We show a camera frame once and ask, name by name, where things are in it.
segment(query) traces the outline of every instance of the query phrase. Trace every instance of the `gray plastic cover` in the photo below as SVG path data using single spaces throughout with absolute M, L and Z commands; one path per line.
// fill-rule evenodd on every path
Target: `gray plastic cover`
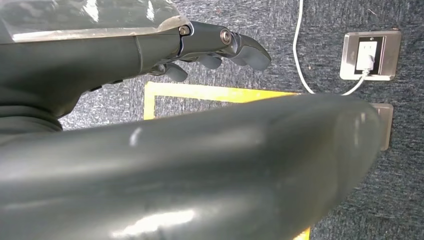
M 147 35 L 189 22 L 171 0 L 2 0 L 0 19 L 16 43 Z

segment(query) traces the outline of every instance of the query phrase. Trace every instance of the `power cord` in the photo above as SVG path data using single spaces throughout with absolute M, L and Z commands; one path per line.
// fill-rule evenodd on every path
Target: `power cord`
M 296 62 L 297 73 L 299 74 L 300 81 L 302 82 L 303 86 L 305 87 L 305 89 L 310 94 L 315 94 L 315 92 L 312 91 L 312 89 L 306 83 L 305 78 L 302 74 L 301 65 L 299 64 L 299 59 L 298 59 L 298 51 L 296 49 L 296 46 L 298 44 L 299 32 L 301 30 L 303 11 L 304 11 L 304 0 L 299 0 L 299 16 L 297 18 L 297 26 L 296 26 L 296 31 L 294 33 L 293 55 L 294 55 L 294 61 Z M 362 75 L 359 79 L 359 82 L 351 90 L 342 94 L 342 96 L 351 95 L 353 92 L 355 92 L 364 83 L 364 80 L 370 74 L 370 71 L 372 71 L 374 69 L 374 57 L 373 56 L 368 55 L 368 54 L 364 54 L 364 55 L 358 57 L 358 61 L 364 61 L 363 62 L 363 69 L 360 69 L 360 70 L 362 70 Z

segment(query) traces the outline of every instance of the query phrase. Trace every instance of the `robotic hand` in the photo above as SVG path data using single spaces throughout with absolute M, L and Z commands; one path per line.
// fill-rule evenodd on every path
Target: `robotic hand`
M 61 132 L 81 94 L 175 61 L 265 69 L 254 39 L 170 0 L 0 1 L 2 240 L 291 240 L 379 151 L 361 100 L 299 95 Z
M 189 21 L 168 0 L 8 0 L 0 19 L 0 106 L 53 120 L 105 84 L 145 74 L 182 82 L 178 60 L 210 69 L 221 58 L 255 70 L 271 63 L 256 40 Z

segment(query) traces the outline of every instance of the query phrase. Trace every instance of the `white cable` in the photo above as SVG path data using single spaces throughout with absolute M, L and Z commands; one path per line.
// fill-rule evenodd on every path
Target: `white cable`
M 299 32 L 301 30 L 303 12 L 304 12 L 304 0 L 299 0 L 299 16 L 297 18 L 296 31 L 294 32 L 293 55 L 294 55 L 294 61 L 296 62 L 297 73 L 299 74 L 300 81 L 302 82 L 303 86 L 310 94 L 315 94 L 315 92 L 312 91 L 312 89 L 306 83 L 305 78 L 302 74 L 301 65 L 299 64 L 299 59 L 298 59 L 298 51 L 296 49 L 296 45 L 298 44 Z M 362 85 L 362 83 L 364 83 L 365 77 L 367 77 L 370 74 L 370 70 L 372 70 L 372 68 L 364 70 L 362 72 L 362 76 L 359 79 L 359 82 L 351 90 L 342 94 L 342 96 L 347 96 L 355 92 Z

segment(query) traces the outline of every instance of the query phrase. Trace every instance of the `outlet plate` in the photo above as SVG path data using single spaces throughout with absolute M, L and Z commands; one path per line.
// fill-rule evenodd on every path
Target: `outlet plate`
M 387 103 L 371 103 L 377 110 L 381 120 L 381 150 L 389 149 L 392 132 L 393 105 Z
M 357 70 L 360 44 L 376 42 L 374 71 L 365 80 L 390 81 L 395 78 L 401 48 L 400 31 L 350 32 L 344 36 L 341 57 L 340 77 L 343 80 L 358 80 L 361 71 Z

